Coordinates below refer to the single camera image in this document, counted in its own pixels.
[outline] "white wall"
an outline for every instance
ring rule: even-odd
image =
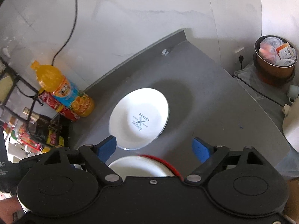
[[[67,39],[74,0],[5,0],[0,48],[35,82],[33,59],[50,63]],[[234,51],[251,59],[261,36],[261,0],[79,0],[78,23],[55,66],[81,89],[162,37],[185,28],[188,40],[232,73]]]
[[[299,0],[262,0],[262,21],[263,35],[283,37],[298,51]]]

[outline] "blue gripper pad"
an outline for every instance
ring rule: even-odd
[[[95,146],[95,154],[102,162],[107,162],[116,150],[115,136],[109,136],[101,143]]]
[[[213,153],[213,147],[199,138],[193,138],[192,151],[201,163],[204,163]]]

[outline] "power cord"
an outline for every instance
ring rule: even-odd
[[[73,33],[74,33],[74,30],[75,30],[75,27],[76,27],[76,24],[77,24],[77,19],[78,19],[78,0],[75,0],[75,18],[74,18],[74,24],[73,24],[73,27],[72,27],[72,30],[71,30],[71,33],[68,37],[68,39],[66,40],[66,42],[63,44],[63,46],[59,49],[59,51],[54,55],[53,57],[53,60],[52,60],[52,63],[51,65],[54,65],[54,61],[55,61],[55,58],[56,56],[58,56],[58,54],[64,49],[64,47],[67,45],[67,43],[70,41],[71,37],[73,36]],[[41,93],[39,93],[38,95],[34,95],[34,96],[29,96],[27,94],[25,94],[22,90],[20,90],[20,88],[18,87],[18,85],[16,85],[17,89],[19,90],[19,92],[21,94],[23,94],[25,97],[27,98],[35,98],[35,97],[39,97],[41,94],[43,94],[44,91],[42,91]]]
[[[39,93],[38,95],[33,95],[33,96],[29,96],[29,95],[27,95],[26,93],[24,93],[19,87],[18,87],[18,85],[16,85],[16,88],[19,90],[19,92],[21,93],[21,94],[23,94],[25,97],[27,97],[27,98],[30,98],[30,99],[34,99],[34,98],[37,98],[37,102],[42,106],[44,103],[41,101],[41,99],[39,98],[39,96],[44,92],[44,90],[41,92],[41,93]]]
[[[244,60],[244,57],[242,55],[239,56],[239,62],[240,62],[240,65],[241,65],[241,70],[243,70],[242,68],[242,62]]]
[[[67,45],[67,43],[70,41],[73,33],[74,33],[74,30],[75,30],[75,27],[76,27],[76,24],[77,24],[77,18],[78,18],[78,0],[75,0],[75,18],[74,18],[74,24],[73,24],[73,27],[72,27],[72,30],[71,30],[71,33],[68,37],[68,39],[66,40],[66,42],[64,43],[64,45],[60,48],[60,50],[55,54],[55,56],[53,57],[53,60],[52,60],[52,64],[51,65],[54,65],[54,61],[55,61],[55,58],[56,56],[64,49],[64,47]]]
[[[251,85],[249,85],[247,82],[245,82],[243,79],[241,79],[240,77],[238,77],[238,76],[235,76],[235,75],[233,75],[233,77],[235,77],[235,78],[238,78],[240,81],[242,81],[243,83],[245,83],[248,87],[250,87],[251,89],[253,89],[255,92],[257,92],[258,94],[260,94],[260,95],[262,95],[262,96],[264,96],[266,99],[269,99],[269,100],[271,100],[272,102],[274,102],[274,103],[276,103],[276,104],[278,104],[280,107],[284,107],[283,105],[281,105],[279,102],[277,102],[277,101],[275,101],[274,99],[271,99],[271,98],[269,98],[268,96],[266,96],[265,94],[263,94],[263,93],[261,93],[261,92],[259,92],[258,90],[256,90],[255,88],[253,88]]]

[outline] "red can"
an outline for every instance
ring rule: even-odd
[[[50,93],[44,91],[39,98],[45,102],[47,105],[49,105],[52,109],[55,109],[56,112],[61,114],[62,116],[66,117],[67,119],[71,121],[76,121],[80,118],[79,115],[77,115],[74,111],[67,108],[65,105],[60,103],[57,99],[55,99]]]

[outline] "bottle label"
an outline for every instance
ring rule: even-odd
[[[52,97],[50,93],[46,91],[44,91],[39,98],[56,111],[59,111],[59,109],[63,107],[63,105],[57,99]]]
[[[83,113],[91,103],[90,98],[66,77],[52,95],[76,113]]]
[[[62,116],[66,117],[67,119],[70,119],[71,121],[76,121],[80,118],[79,115],[77,115],[74,111],[70,110],[66,106],[63,106],[61,111],[59,112]]]
[[[50,146],[55,146],[56,145],[56,132],[49,130],[49,135],[47,139],[47,144]],[[64,146],[64,139],[63,137],[59,137],[59,145]]]

